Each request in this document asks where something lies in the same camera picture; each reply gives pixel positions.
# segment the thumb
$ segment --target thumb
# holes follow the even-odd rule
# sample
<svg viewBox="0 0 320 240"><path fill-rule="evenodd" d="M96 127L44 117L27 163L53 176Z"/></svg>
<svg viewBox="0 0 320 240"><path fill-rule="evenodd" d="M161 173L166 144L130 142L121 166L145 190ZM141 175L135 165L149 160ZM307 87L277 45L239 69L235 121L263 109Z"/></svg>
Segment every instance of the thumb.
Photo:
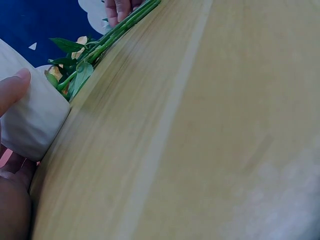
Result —
<svg viewBox="0 0 320 240"><path fill-rule="evenodd" d="M118 12L118 22L124 20L131 11L130 0L115 0L116 10Z"/></svg>
<svg viewBox="0 0 320 240"><path fill-rule="evenodd" d="M0 117L26 94L30 81L31 74L26 68L14 76L0 80Z"/></svg>

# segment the yellow flower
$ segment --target yellow flower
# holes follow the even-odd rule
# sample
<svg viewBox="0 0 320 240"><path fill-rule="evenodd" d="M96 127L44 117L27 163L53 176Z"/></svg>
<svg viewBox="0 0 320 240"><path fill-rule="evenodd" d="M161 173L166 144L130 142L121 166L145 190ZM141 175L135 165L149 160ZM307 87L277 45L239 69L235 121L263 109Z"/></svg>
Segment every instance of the yellow flower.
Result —
<svg viewBox="0 0 320 240"><path fill-rule="evenodd" d="M76 41L77 44L82 44L82 45L87 44L87 42L88 42L88 37L87 36L81 36ZM85 48L83 47L79 51L71 53L71 58L72 59L78 59L80 57L80 55L84 52L84 50L85 50Z"/></svg>
<svg viewBox="0 0 320 240"><path fill-rule="evenodd" d="M58 82L63 77L57 66L51 66L49 68L49 74L52 74L58 80Z"/></svg>

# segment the white paper wrap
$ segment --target white paper wrap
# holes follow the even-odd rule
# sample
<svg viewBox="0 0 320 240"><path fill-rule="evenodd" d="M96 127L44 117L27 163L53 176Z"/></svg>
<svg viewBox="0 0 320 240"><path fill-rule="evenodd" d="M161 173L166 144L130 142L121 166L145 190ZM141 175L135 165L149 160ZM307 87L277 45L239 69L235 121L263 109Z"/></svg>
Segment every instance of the white paper wrap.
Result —
<svg viewBox="0 0 320 240"><path fill-rule="evenodd" d="M22 68L30 70L30 87L26 95L1 117L1 143L37 162L62 127L70 105L44 74L0 39L0 81Z"/></svg>

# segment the green stem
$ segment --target green stem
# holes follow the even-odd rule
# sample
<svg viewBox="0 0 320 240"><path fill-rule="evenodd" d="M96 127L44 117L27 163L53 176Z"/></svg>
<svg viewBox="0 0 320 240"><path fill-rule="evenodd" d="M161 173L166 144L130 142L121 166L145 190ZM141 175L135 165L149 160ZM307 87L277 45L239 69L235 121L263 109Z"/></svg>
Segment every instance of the green stem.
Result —
<svg viewBox="0 0 320 240"><path fill-rule="evenodd" d="M121 38L129 29L136 25L140 20L142 20L146 15L148 15L156 6L159 5L161 0L156 1L146 1L144 5L138 8L134 13L127 17L123 22L119 23L113 30L108 32L105 37L99 40L99 48L91 49L88 55L84 57L78 65L83 62L88 61L92 63L95 61L99 55L107 51L119 38Z"/></svg>
<svg viewBox="0 0 320 240"><path fill-rule="evenodd" d="M110 30L108 33L106 33L104 36L102 36L97 43L88 51L87 55L84 55L83 57L81 57L81 59L78 59L80 61L80 63L85 62L86 60L88 60L91 56L95 55L92 54L98 46L102 46L104 45L112 35L117 34L117 32L119 32L123 29L129 30L130 28L132 28L134 25L132 25L132 22L136 22L136 19L142 19L143 17L145 17L148 13L150 13L157 5L159 5L159 3L161 2L161 0L147 0L145 1L139 8L137 8L132 14L130 14L129 16L127 16L123 21L121 21L119 24L117 24L112 30Z"/></svg>
<svg viewBox="0 0 320 240"><path fill-rule="evenodd" d="M68 78L56 88L60 93L67 87L68 83L76 76L77 72L73 72Z"/></svg>
<svg viewBox="0 0 320 240"><path fill-rule="evenodd" d="M90 64L94 62L102 53L110 49L110 47L120 39L129 29L142 20L154 8L161 3L161 0L146 0L139 8L132 14L125 18L122 22L118 23L112 30L102 36L98 41L89 42L88 45L93 44L86 54L80 56L77 60L75 72L73 72L63 83L59 84L57 90L63 95L62 91L67 87L68 83L76 76L78 67L85 62Z"/></svg>

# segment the finger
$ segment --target finger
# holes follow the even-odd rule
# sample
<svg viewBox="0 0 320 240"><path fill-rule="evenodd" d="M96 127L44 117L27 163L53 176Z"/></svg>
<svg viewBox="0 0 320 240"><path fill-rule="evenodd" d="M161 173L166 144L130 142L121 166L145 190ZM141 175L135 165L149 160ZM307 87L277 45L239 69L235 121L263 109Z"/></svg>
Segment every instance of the finger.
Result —
<svg viewBox="0 0 320 240"><path fill-rule="evenodd" d="M143 3L143 0L132 0L132 9L133 11L136 10L141 4Z"/></svg>
<svg viewBox="0 0 320 240"><path fill-rule="evenodd" d="M110 26L113 28L118 24L118 14L115 0L105 0L105 12Z"/></svg>
<svg viewBox="0 0 320 240"><path fill-rule="evenodd" d="M6 151L7 151L7 148L1 144L0 145L0 159L5 154Z"/></svg>
<svg viewBox="0 0 320 240"><path fill-rule="evenodd" d="M15 76L0 81L0 117L26 94L30 80L29 70L23 68Z"/></svg>
<svg viewBox="0 0 320 240"><path fill-rule="evenodd" d="M6 164L1 168L1 171L15 174L19 169L21 169L25 160L25 157L13 152Z"/></svg>
<svg viewBox="0 0 320 240"><path fill-rule="evenodd" d="M30 161L29 159L25 160L22 167L19 171L16 172L15 177L20 181L25 189L29 189L32 178L35 174L37 168L37 163Z"/></svg>
<svg viewBox="0 0 320 240"><path fill-rule="evenodd" d="M128 17L131 11L130 0L115 0L116 10L118 12L118 23Z"/></svg>

